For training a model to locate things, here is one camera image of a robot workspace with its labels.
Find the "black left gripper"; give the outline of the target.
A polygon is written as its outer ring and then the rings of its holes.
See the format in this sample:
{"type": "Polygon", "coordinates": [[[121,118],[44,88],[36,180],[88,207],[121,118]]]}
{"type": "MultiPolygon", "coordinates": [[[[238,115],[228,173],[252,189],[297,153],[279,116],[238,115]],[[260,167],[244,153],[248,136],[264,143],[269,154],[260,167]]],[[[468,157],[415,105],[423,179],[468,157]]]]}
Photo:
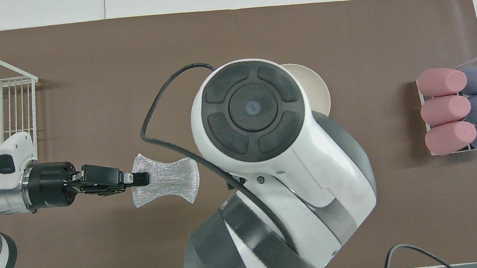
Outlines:
{"type": "Polygon", "coordinates": [[[77,171],[70,162],[36,163],[28,177],[30,211],[69,206],[79,193],[111,196],[124,192],[125,186],[150,183],[148,172],[123,173],[117,168],[89,164],[77,171]]]}

